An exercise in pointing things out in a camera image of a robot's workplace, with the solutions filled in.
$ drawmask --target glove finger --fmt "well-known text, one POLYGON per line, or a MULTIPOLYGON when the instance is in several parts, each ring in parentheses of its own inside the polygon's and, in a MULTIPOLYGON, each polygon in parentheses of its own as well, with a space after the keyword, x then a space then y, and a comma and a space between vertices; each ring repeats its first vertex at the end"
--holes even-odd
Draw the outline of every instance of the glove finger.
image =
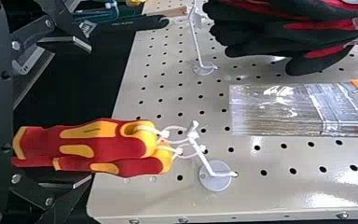
POLYGON ((226 35, 218 35, 216 41, 223 46, 232 46, 247 42, 250 39, 254 39, 256 36, 259 36, 259 34, 252 31, 231 31, 226 35))
POLYGON ((303 76, 322 71, 339 62, 353 48, 353 45, 333 47, 331 49, 315 50, 301 57, 294 58, 286 65, 286 74, 289 76, 303 76))
POLYGON ((289 21, 309 21, 310 18, 304 17, 301 14, 296 13, 287 13, 285 8, 276 8, 272 6, 268 1, 231 1, 231 0, 221 0, 222 3, 243 8, 248 14, 261 14, 264 15, 268 21, 278 21, 281 19, 289 21))
POLYGON ((276 8, 318 21, 336 21, 358 17, 358 5, 341 0, 268 0, 276 8))
POLYGON ((216 21, 210 33, 221 45, 229 46, 243 43, 259 32, 247 22, 216 21))
POLYGON ((248 26, 242 23, 232 21, 214 21, 214 25, 209 31, 211 35, 226 35, 230 31, 246 30, 248 26))
POLYGON ((315 49, 315 46, 305 45, 288 39, 259 36, 245 43, 229 46, 225 54, 229 58, 248 55, 270 55, 280 51, 301 51, 315 49))
POLYGON ((358 37, 358 30, 351 30, 350 21, 344 21, 341 29, 335 28, 336 22, 333 23, 278 21, 268 24, 266 33, 309 45, 324 45, 358 37))
POLYGON ((247 21, 253 24, 260 24, 269 21, 278 21, 277 16, 265 15, 258 12, 242 9, 241 7, 233 7, 227 4, 209 1, 202 6, 205 13, 212 20, 220 21, 247 21))

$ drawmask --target white pegboard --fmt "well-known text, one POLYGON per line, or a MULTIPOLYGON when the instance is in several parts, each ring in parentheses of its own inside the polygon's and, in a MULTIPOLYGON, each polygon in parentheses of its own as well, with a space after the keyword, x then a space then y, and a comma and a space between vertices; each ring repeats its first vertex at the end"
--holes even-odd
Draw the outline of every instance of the white pegboard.
MULTIPOLYGON (((191 2, 150 0, 145 12, 182 5, 191 2)), ((205 77, 192 72, 196 53, 188 24, 139 32, 113 118, 151 119, 160 129, 196 119, 207 158, 225 161, 240 176, 213 193, 198 180, 198 159, 177 159, 166 175, 122 179, 97 174, 89 215, 101 223, 175 223, 184 217, 195 223, 321 219, 342 212, 358 218, 358 138, 234 136, 228 105, 229 84, 358 78, 358 47, 321 73, 289 77, 284 73, 287 59, 226 57, 209 34, 212 25, 203 21, 198 38, 203 58, 219 70, 205 77)))

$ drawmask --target black and red glove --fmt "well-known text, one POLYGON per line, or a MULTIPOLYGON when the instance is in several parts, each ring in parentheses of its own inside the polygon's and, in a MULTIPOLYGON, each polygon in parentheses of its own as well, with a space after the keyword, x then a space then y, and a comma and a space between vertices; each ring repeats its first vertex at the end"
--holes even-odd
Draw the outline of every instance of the black and red glove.
POLYGON ((210 0, 203 10, 228 57, 291 57, 290 76, 321 71, 358 44, 358 5, 341 0, 210 0))

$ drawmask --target white metal hook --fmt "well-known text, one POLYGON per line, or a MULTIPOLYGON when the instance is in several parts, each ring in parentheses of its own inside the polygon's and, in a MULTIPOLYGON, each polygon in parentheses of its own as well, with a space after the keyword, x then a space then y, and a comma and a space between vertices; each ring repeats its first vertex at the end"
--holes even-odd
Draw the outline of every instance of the white metal hook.
POLYGON ((197 75, 206 76, 206 75, 210 75, 215 69, 218 69, 218 67, 211 62, 202 61, 199 42, 196 36, 196 31, 194 29, 194 26, 196 25, 194 20, 200 21, 202 16, 197 12, 198 10, 197 0, 194 0, 193 4, 194 5, 191 8, 190 13, 188 14, 188 21, 191 29, 191 37, 193 38, 194 47, 197 52, 197 58, 199 59, 198 64, 194 65, 193 67, 193 72, 196 73, 197 75))

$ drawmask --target plastic packaging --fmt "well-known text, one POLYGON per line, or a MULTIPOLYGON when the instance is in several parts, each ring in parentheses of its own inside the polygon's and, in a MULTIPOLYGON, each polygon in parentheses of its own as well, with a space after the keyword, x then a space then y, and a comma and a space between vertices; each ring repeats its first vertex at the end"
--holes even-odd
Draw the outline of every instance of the plastic packaging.
POLYGON ((230 86, 234 134, 358 136, 351 82, 230 86))

